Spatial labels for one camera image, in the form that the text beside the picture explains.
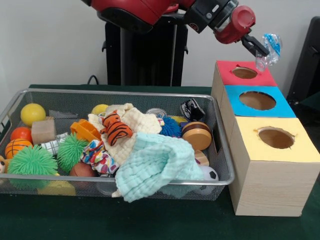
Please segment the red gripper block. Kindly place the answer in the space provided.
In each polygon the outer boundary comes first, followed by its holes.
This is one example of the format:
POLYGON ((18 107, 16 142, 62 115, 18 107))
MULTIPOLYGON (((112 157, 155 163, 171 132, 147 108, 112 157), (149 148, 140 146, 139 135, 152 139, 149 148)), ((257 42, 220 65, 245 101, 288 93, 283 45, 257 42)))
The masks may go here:
POLYGON ((270 51, 255 37, 248 35, 251 27, 256 23, 256 16, 251 8, 238 6, 231 14, 230 22, 222 31, 216 31, 215 37, 222 44, 236 43, 241 40, 242 45, 253 55, 257 53, 266 57, 270 51))

